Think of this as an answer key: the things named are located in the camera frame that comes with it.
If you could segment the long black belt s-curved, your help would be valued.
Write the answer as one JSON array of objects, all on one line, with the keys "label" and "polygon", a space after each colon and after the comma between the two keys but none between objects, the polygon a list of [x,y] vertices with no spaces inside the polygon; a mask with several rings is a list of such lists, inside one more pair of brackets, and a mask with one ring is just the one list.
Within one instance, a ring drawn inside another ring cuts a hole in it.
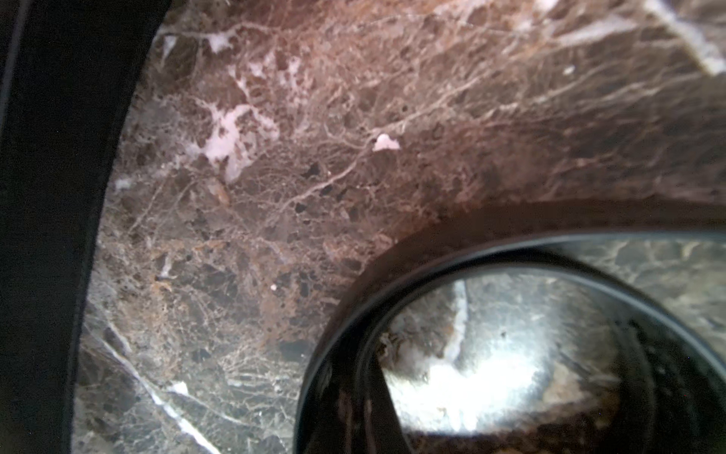
[{"label": "long black belt s-curved", "polygon": [[297,453],[722,453],[725,238],[436,232],[341,300]]}]

